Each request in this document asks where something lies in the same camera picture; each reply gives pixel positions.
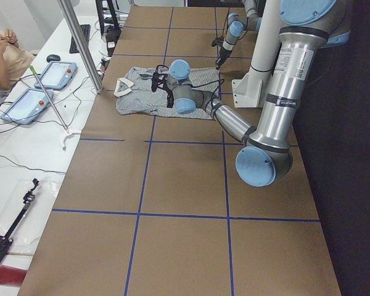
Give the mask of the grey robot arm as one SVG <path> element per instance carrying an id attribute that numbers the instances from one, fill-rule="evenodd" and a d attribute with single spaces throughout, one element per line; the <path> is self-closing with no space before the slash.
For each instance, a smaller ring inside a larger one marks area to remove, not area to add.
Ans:
<path id="1" fill-rule="evenodd" d="M 255 187 L 268 186 L 292 167 L 287 137 L 318 50 L 348 41 L 351 1 L 267 1 L 260 12 L 256 1 L 244 1 L 246 15 L 227 16 L 227 29 L 212 44 L 219 49 L 220 68 L 238 40 L 256 31 L 249 71 L 232 81 L 234 107 L 190 81 L 182 59 L 166 72 L 155 70 L 152 89 L 167 93 L 167 105 L 180 114 L 206 111 L 243 144 L 236 157 L 240 178 Z"/>
<path id="2" fill-rule="evenodd" d="M 238 2 L 244 5 L 246 16 L 240 17 L 238 13 L 228 11 L 221 36 L 212 41 L 212 47 L 219 48 L 218 58 L 215 61 L 217 70 L 230 57 L 238 40 L 243 38 L 248 31 L 259 31 L 261 26 L 260 12 L 264 11 L 266 1 L 221 1 L 229 6 Z"/>

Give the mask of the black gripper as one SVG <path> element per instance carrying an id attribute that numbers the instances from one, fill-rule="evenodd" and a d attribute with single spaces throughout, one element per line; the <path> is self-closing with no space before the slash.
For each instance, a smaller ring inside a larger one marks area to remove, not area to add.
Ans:
<path id="1" fill-rule="evenodd" d="M 168 89 L 167 78 L 168 78 L 168 75 L 166 73 L 157 73 L 155 75 L 155 88 L 156 89 Z"/>
<path id="2" fill-rule="evenodd" d="M 215 68 L 219 70 L 221 67 L 221 64 L 225 63 L 225 61 L 230 57 L 230 55 L 231 55 L 231 51 L 221 46 L 220 51 L 219 51 L 219 58 L 215 62 Z"/>

